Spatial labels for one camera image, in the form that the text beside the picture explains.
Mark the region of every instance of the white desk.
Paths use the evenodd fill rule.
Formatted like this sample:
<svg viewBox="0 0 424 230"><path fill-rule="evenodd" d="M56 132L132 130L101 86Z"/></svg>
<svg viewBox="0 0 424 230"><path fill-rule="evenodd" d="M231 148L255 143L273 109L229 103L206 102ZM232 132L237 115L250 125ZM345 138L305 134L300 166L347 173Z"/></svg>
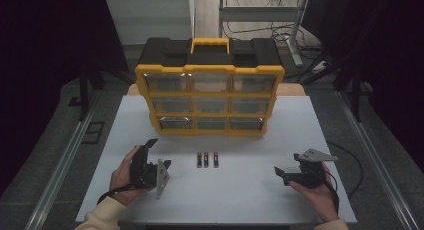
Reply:
<svg viewBox="0 0 424 230"><path fill-rule="evenodd" d="M101 194L110 174L136 144L159 141L150 149L149 162L172 160L170 180L156 200L155 190L138 199L122 216L135 224L278 224L319 222L299 193L285 187L274 166L299 172L293 153L315 148L329 153L318 119L307 96L278 97L263 137L158 135L150 125L149 110L141 96L125 96L76 221L84 220ZM197 152L209 152L209 168L197 168ZM213 152L219 152L219 168ZM346 192L338 181L340 216L356 222Z"/></svg>

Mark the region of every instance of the human hand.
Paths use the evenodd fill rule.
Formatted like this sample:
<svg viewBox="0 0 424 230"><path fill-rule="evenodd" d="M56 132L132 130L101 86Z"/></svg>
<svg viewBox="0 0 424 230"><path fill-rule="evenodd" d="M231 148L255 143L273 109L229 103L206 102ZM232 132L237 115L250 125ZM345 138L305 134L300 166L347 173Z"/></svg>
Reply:
<svg viewBox="0 0 424 230"><path fill-rule="evenodd" d="M140 149L140 146L135 146L133 150L131 150L125 158L122 160L119 167L113 171L109 190L122 187L130 183L130 165L131 159L134 157L135 153ZM130 189L128 191L119 192L117 194L112 195L116 201L122 203L125 206L128 206L132 203L137 197L145 194L151 189Z"/></svg>
<svg viewBox="0 0 424 230"><path fill-rule="evenodd" d="M326 172L330 172L324 163L322 165ZM330 175L326 174L325 176L326 181L331 185ZM293 181L290 181L289 185L306 197L323 222L339 219L333 202L333 194L324 184L314 189L306 188Z"/></svg>

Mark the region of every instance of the yellow and black storage box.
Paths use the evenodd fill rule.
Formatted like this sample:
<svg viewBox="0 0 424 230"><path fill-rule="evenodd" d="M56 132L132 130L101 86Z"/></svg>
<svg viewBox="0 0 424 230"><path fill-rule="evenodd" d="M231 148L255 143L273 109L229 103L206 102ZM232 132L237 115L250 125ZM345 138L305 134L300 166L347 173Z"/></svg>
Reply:
<svg viewBox="0 0 424 230"><path fill-rule="evenodd" d="M150 38L136 67L163 134L262 135L284 68L272 39Z"/></svg>

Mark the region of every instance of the transparent drawer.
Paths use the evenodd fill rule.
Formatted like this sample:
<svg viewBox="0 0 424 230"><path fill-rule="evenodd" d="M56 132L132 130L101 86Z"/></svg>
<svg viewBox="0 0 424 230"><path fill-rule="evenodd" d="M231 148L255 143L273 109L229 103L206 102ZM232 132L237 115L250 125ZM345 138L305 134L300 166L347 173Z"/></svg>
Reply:
<svg viewBox="0 0 424 230"><path fill-rule="evenodd" d="M233 130L261 130L262 118L230 118L230 128Z"/></svg>
<svg viewBox="0 0 424 230"><path fill-rule="evenodd" d="M226 113L228 98L222 97L192 97L194 112Z"/></svg>
<svg viewBox="0 0 424 230"><path fill-rule="evenodd" d="M188 97L153 97L156 112L190 112Z"/></svg>
<svg viewBox="0 0 424 230"><path fill-rule="evenodd" d="M158 117L162 129L192 129L191 117Z"/></svg>
<svg viewBox="0 0 424 230"><path fill-rule="evenodd" d="M190 74L192 91L195 92L229 92L230 75L215 73Z"/></svg>
<svg viewBox="0 0 424 230"><path fill-rule="evenodd" d="M196 118L197 129L224 130L226 123L227 118Z"/></svg>
<svg viewBox="0 0 424 230"><path fill-rule="evenodd" d="M144 77L152 92L187 91L185 74L145 73Z"/></svg>
<svg viewBox="0 0 424 230"><path fill-rule="evenodd" d="M272 92L275 74L236 74L234 92Z"/></svg>
<svg viewBox="0 0 424 230"><path fill-rule="evenodd" d="M264 114L268 105L268 98L232 98L231 112Z"/></svg>

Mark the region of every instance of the beige sleeve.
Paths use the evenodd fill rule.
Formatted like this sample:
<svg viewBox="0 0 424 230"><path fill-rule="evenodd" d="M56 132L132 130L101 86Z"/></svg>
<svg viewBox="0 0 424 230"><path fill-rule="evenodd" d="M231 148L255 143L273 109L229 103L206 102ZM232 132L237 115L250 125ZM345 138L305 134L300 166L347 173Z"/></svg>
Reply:
<svg viewBox="0 0 424 230"><path fill-rule="evenodd" d="M85 221L75 230L119 230L118 220L126 207L113 198L106 197L87 213Z"/></svg>
<svg viewBox="0 0 424 230"><path fill-rule="evenodd" d="M343 219L337 219L328 223L321 224L314 230L349 230L346 222Z"/></svg>

